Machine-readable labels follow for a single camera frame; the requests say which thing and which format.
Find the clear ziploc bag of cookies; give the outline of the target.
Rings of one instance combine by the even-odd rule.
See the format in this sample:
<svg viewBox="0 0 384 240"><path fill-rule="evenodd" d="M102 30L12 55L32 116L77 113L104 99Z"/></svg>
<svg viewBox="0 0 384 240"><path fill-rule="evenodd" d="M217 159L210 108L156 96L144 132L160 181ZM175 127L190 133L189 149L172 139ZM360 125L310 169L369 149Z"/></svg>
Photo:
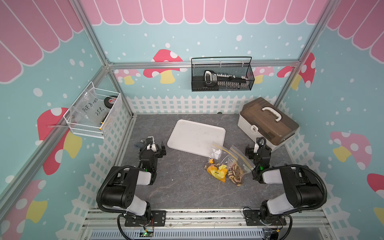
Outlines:
<svg viewBox="0 0 384 240"><path fill-rule="evenodd" d="M255 164L234 145L230 147L229 153L227 176L240 187L244 182L244 176L252 172Z"/></svg>

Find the ziploc bag with yellow chick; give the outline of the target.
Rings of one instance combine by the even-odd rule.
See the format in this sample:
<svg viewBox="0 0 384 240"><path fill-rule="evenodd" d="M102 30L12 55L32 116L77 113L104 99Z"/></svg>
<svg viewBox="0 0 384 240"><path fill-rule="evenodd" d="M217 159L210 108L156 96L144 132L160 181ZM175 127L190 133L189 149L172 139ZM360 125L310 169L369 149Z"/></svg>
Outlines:
<svg viewBox="0 0 384 240"><path fill-rule="evenodd" d="M234 156L228 149L216 142L212 142L209 150L209 160L205 165L205 170L215 179L225 183L229 164Z"/></svg>

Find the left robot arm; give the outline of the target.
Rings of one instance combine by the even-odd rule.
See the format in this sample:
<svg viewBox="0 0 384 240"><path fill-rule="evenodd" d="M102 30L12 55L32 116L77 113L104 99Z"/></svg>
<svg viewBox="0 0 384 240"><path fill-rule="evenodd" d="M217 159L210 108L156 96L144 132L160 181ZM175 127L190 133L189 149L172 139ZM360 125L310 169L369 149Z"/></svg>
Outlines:
<svg viewBox="0 0 384 240"><path fill-rule="evenodd" d="M139 166L114 166L97 193L97 205L100 210L118 213L135 223L146 225L153 219L151 205L136 196L137 186L151 186L157 177L158 159L165 156L164 144L146 139L146 145L138 154Z"/></svg>

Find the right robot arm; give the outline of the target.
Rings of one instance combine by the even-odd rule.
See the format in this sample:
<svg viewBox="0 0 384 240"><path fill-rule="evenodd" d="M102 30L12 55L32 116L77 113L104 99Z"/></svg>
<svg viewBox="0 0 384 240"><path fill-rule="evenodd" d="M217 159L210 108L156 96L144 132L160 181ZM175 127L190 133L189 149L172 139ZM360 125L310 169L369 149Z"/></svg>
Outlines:
<svg viewBox="0 0 384 240"><path fill-rule="evenodd" d="M327 202L327 187L323 179L303 165L270 166L272 149L265 138L257 138L255 146L246 147L245 155L253 160L253 179L260 184L284 187L280 196L265 200L259 209L243 208L248 226L285 225L290 214L316 210Z"/></svg>

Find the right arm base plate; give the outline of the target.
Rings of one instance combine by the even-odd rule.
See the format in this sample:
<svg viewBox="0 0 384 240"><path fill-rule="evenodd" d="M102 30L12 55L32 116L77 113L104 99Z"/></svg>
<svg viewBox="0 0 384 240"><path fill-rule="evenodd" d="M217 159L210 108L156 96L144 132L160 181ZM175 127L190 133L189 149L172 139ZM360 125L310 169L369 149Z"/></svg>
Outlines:
<svg viewBox="0 0 384 240"><path fill-rule="evenodd" d="M258 209L244 208L243 215L247 226L286 226L287 221L283 216L265 215Z"/></svg>

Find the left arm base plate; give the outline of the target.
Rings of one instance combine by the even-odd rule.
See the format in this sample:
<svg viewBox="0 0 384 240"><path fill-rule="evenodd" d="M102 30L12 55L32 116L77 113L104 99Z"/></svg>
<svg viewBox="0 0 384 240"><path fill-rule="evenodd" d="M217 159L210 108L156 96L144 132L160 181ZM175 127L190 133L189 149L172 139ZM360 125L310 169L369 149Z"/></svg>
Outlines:
<svg viewBox="0 0 384 240"><path fill-rule="evenodd" d="M128 217L124 225L125 227L164 227L166 214L166 211L151 211L150 214L145 213L143 216Z"/></svg>

